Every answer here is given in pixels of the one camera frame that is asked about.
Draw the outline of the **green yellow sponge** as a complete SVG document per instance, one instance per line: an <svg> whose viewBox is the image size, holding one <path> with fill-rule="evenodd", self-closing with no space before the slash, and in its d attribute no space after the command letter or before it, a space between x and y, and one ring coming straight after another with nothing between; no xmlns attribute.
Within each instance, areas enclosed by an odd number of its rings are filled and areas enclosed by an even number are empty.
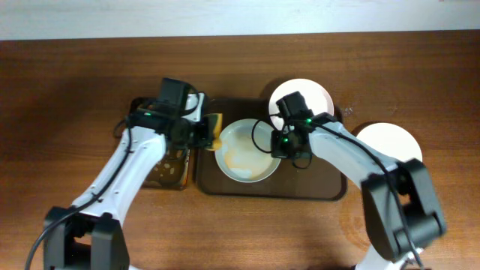
<svg viewBox="0 0 480 270"><path fill-rule="evenodd" d="M207 134L211 137L208 140L208 144L205 147L205 150L216 151L222 146L220 135L222 130L223 114L212 113L212 114L207 114L205 117L208 120Z"/></svg>

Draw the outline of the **pink plate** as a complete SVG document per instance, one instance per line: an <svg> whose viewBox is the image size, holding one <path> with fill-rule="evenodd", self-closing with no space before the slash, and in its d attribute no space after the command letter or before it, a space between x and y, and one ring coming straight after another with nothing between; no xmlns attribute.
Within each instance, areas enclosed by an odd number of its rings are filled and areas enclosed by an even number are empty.
<svg viewBox="0 0 480 270"><path fill-rule="evenodd" d="M281 83L271 94L268 102L268 114L271 115L271 123L274 128L280 130L284 120L276 114L279 113L277 101L293 92L299 92L305 99L307 107L314 115L320 113L335 114L335 107L330 94L319 83L310 79L290 79Z"/></svg>

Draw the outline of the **pale green plate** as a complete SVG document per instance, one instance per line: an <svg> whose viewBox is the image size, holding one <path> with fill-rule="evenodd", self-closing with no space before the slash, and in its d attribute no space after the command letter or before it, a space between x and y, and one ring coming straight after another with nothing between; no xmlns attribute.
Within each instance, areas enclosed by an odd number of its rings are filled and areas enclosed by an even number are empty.
<svg viewBox="0 0 480 270"><path fill-rule="evenodd" d="M260 151L270 149L273 127L264 121L245 118L226 126L220 133L222 146L214 152L220 170L241 183L261 182L280 165L281 159Z"/></svg>

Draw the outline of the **white plate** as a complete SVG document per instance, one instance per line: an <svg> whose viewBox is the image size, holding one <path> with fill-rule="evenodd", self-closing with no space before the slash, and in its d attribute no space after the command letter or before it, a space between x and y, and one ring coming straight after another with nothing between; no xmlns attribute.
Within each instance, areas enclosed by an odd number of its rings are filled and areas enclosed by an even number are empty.
<svg viewBox="0 0 480 270"><path fill-rule="evenodd" d="M405 162L413 158L423 161L422 150L417 140L396 124L385 122L369 124L356 136L376 151L399 161Z"/></svg>

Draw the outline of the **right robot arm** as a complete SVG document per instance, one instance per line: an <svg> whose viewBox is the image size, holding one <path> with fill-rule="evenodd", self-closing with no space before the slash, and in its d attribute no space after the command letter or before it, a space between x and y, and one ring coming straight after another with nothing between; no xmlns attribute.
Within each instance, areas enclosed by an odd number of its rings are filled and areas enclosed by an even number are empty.
<svg viewBox="0 0 480 270"><path fill-rule="evenodd" d="M418 159L400 161L353 136L333 115L314 114L298 91L276 101L283 124L271 133L271 156L318 157L360 190L371 246L356 269L425 266L420 258L446 231L446 219L431 175Z"/></svg>

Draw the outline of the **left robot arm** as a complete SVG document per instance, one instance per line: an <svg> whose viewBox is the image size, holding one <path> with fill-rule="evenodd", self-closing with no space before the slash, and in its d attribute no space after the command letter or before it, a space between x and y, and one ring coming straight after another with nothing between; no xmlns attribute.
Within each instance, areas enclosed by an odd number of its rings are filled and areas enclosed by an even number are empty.
<svg viewBox="0 0 480 270"><path fill-rule="evenodd" d="M218 116L204 114L207 96L191 84L164 78L157 97L146 97L121 120L112 157L68 208L49 210L35 245L44 269L132 269L123 224L143 182L169 148L211 148Z"/></svg>

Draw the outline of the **large brown serving tray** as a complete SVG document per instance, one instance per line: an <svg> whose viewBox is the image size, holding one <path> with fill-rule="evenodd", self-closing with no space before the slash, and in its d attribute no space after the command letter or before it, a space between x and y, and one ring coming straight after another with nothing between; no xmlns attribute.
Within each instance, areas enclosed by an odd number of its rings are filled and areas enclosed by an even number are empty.
<svg viewBox="0 0 480 270"><path fill-rule="evenodd" d="M269 123L268 101L222 97L208 102L207 113L221 113L223 126L242 119L261 119ZM297 169L282 160L272 175L248 184L221 172L212 151L197 152L195 182L205 194L218 196L265 197L295 200L336 201L347 192L347 179L330 163L317 157L307 169Z"/></svg>

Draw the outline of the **small black water tray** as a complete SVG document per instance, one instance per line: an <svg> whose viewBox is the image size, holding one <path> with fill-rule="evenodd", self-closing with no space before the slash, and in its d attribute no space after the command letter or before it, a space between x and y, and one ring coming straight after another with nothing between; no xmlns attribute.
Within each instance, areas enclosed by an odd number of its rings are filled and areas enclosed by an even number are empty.
<svg viewBox="0 0 480 270"><path fill-rule="evenodd" d="M162 133L166 119L158 112L153 97L131 101L124 133L131 139L128 162L144 177L145 188L183 190L187 184L190 148L171 146Z"/></svg>

